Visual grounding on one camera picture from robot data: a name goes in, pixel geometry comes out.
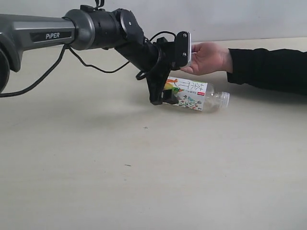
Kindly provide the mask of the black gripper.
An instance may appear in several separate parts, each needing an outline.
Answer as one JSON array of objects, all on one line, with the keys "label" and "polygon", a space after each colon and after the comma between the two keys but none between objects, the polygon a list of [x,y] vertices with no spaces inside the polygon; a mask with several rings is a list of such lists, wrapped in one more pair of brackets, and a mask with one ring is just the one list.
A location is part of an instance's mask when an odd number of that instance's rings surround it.
[{"label": "black gripper", "polygon": [[152,43],[143,35],[123,36],[115,40],[115,50],[139,69],[137,79],[146,78],[151,104],[178,104],[173,91],[164,89],[170,73],[167,61],[175,56],[175,41],[169,42],[165,37],[160,37]]}]

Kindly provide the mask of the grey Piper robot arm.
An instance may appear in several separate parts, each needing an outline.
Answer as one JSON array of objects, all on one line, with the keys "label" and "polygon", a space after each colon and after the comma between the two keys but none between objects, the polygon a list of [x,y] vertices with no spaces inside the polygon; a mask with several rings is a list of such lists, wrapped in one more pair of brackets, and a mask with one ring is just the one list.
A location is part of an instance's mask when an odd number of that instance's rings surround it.
[{"label": "grey Piper robot arm", "polygon": [[58,45],[63,50],[115,49],[140,70],[137,79],[146,79],[150,102],[160,105],[170,96],[164,92],[171,70],[165,44],[165,39],[150,42],[134,14],[125,9],[108,12],[82,5],[61,18],[2,14],[0,87],[6,87],[11,71],[21,69],[23,53],[28,50]]}]

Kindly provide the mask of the black sleeved right forearm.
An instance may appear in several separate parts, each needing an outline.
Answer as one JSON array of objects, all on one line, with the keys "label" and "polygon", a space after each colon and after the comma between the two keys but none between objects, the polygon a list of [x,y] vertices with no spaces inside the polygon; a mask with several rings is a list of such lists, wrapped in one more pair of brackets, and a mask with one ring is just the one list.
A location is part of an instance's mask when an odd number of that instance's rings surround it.
[{"label": "black sleeved right forearm", "polygon": [[307,94],[307,53],[293,49],[230,49],[229,83],[300,95]]}]

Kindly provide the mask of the person's open right hand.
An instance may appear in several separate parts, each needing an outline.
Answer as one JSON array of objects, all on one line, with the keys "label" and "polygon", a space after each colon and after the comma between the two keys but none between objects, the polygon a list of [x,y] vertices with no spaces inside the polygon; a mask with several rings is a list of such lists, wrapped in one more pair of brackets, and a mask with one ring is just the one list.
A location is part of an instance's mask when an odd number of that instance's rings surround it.
[{"label": "person's open right hand", "polygon": [[191,64],[180,70],[192,75],[206,75],[214,72],[233,72],[233,61],[228,48],[214,42],[191,46]]}]

